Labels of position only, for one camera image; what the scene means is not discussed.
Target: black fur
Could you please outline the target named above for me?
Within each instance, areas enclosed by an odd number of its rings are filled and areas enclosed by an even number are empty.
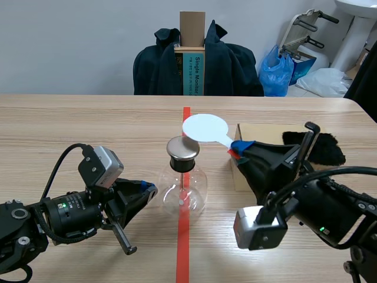
[[[284,144],[301,144],[306,133],[286,131],[283,133]],[[313,146],[309,161],[328,166],[340,166],[346,163],[346,157],[338,146],[338,141],[331,134],[321,133]]]

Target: silver lid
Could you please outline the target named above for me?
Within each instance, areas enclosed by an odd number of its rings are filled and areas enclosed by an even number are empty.
[[[199,144],[186,136],[173,137],[166,146],[167,153],[180,161],[193,160],[199,154]]]

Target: black jacket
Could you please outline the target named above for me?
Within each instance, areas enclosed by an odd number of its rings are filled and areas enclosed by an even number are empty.
[[[377,42],[365,58],[344,98],[357,102],[377,122]]]
[[[227,32],[212,21],[206,38],[205,96],[263,96],[254,54],[247,48],[225,44]],[[160,29],[156,45],[140,52],[134,63],[134,94],[182,95],[174,55],[177,29]]]

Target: black cable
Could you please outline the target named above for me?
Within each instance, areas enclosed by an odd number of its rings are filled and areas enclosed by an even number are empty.
[[[371,224],[374,222],[374,219],[364,218],[360,225],[357,227],[356,231],[352,234],[352,236],[345,242],[339,245],[332,245],[328,242],[325,238],[321,237],[319,234],[315,233],[319,239],[321,239],[325,244],[330,246],[331,248],[335,249],[349,249],[351,246],[356,245],[357,241],[360,240],[362,235],[368,230]]]
[[[29,265],[24,265],[22,267],[20,267],[23,271],[26,272],[26,278],[24,280],[21,280],[21,281],[7,281],[7,280],[3,280],[3,279],[0,279],[0,283],[28,283],[32,276],[33,276],[33,270],[31,269],[31,267]]]
[[[289,183],[283,189],[279,190],[271,199],[266,203],[267,208],[274,208],[279,203],[282,203],[294,190],[302,187],[306,183],[334,175],[341,174],[363,174],[377,176],[377,169],[371,167],[336,167],[328,170],[315,171],[298,178],[296,181]]]
[[[53,241],[57,241],[59,243],[65,243],[65,244],[69,245],[71,243],[79,243],[79,242],[81,242],[81,241],[83,241],[85,239],[88,239],[90,237],[93,237],[95,234],[97,234],[97,230],[94,229],[92,232],[87,233],[86,235],[83,235],[83,236],[80,236],[80,237],[77,237],[77,238],[63,238],[63,237],[60,237],[60,236],[56,235],[49,228],[49,226],[47,225],[47,223],[46,223],[46,221],[45,221],[45,219],[44,219],[44,217],[42,215],[42,211],[39,208],[39,205],[32,206],[32,210],[34,211],[34,215],[37,218],[37,222],[41,225],[41,228],[43,229],[43,231]]]
[[[83,150],[85,149],[87,145],[84,144],[84,143],[75,143],[75,144],[72,144],[71,146],[67,147],[66,150],[63,151],[63,153],[60,155],[57,163],[55,164],[55,167],[54,169],[52,170],[51,172],[51,175],[47,181],[47,184],[46,184],[46,187],[45,187],[45,190],[43,191],[43,194],[42,194],[42,197],[41,197],[41,200],[43,200],[44,198],[47,197],[47,194],[48,194],[48,191],[52,185],[52,182],[54,181],[54,178],[55,178],[55,175],[57,174],[57,171],[61,165],[61,163],[63,162],[64,158],[67,156],[67,154],[73,150],[73,149],[76,149],[77,147],[81,147]]]
[[[345,185],[332,182],[331,186],[333,186],[336,190],[345,193],[346,195],[354,197],[355,199],[362,200],[363,202],[368,202],[373,205],[377,205],[377,199],[368,195],[361,195],[360,193],[356,193],[354,190],[350,189]]]

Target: glass flask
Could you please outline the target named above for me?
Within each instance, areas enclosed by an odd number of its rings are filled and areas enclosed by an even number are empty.
[[[171,139],[166,147],[170,162],[160,174],[158,190],[164,212],[174,218],[197,218],[207,202],[207,176],[195,163],[199,144],[186,136]]]

